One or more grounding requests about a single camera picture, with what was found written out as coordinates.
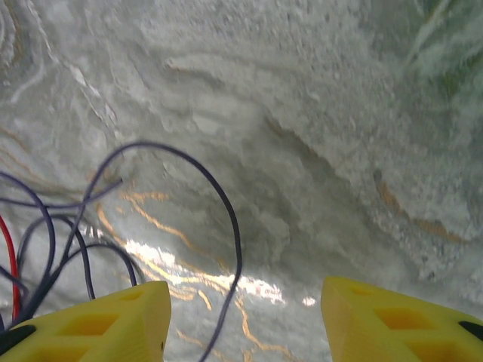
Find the yellow 3d-printed bracket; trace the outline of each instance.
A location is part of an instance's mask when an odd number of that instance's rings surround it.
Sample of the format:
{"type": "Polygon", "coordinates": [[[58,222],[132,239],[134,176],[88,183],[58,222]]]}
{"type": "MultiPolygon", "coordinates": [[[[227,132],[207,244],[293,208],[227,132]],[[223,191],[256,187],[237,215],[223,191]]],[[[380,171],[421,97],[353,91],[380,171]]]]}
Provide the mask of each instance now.
{"type": "Polygon", "coordinates": [[[483,361],[483,321],[346,278],[321,297],[334,362],[483,361]]]}
{"type": "Polygon", "coordinates": [[[167,283],[150,281],[20,324],[28,336],[0,361],[159,362],[170,319],[167,283]]]}

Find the red wire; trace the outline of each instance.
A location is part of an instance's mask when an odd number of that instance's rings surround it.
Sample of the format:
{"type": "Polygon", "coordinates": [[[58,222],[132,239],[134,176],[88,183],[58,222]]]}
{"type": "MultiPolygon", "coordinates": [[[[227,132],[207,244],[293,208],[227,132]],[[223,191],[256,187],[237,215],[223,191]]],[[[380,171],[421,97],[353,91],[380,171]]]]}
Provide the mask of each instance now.
{"type": "MultiPolygon", "coordinates": [[[[10,235],[10,232],[8,231],[7,224],[5,224],[5,221],[1,216],[0,216],[0,229],[2,229],[3,236],[5,237],[5,241],[7,242],[8,258],[10,260],[10,273],[14,277],[18,278],[17,257],[15,256],[14,242],[12,241],[12,237],[10,235]]],[[[20,313],[20,289],[15,284],[13,286],[13,293],[14,293],[14,308],[12,310],[12,318],[15,319],[20,313]]]]}

